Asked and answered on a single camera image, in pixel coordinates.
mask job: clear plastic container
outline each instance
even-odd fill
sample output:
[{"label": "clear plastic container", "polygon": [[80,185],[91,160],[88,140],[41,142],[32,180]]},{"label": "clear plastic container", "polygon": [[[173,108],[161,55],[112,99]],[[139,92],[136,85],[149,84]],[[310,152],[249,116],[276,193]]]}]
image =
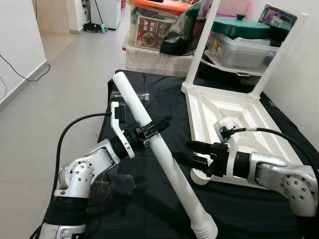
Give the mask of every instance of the clear plastic container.
[{"label": "clear plastic container", "polygon": [[269,46],[268,40],[231,39],[214,32],[206,55],[223,68],[232,68],[237,72],[263,73],[278,49],[279,47]]},{"label": "clear plastic container", "polygon": [[[131,46],[143,47],[153,50],[159,50],[160,47],[160,39],[168,30],[170,24],[172,24],[179,15],[181,15],[184,11],[186,11],[191,5],[185,2],[179,2],[176,0],[164,0],[163,2],[155,2],[150,0],[130,0],[131,5],[131,24],[130,24],[130,38],[129,44]],[[145,21],[148,21],[147,30],[143,31],[141,29],[141,24],[145,24]],[[156,24],[158,26],[162,25],[162,29],[160,34],[158,32],[154,33],[150,31],[150,23]],[[146,35],[146,43],[141,44],[140,46],[137,44],[137,34],[138,31],[141,34]]]}]

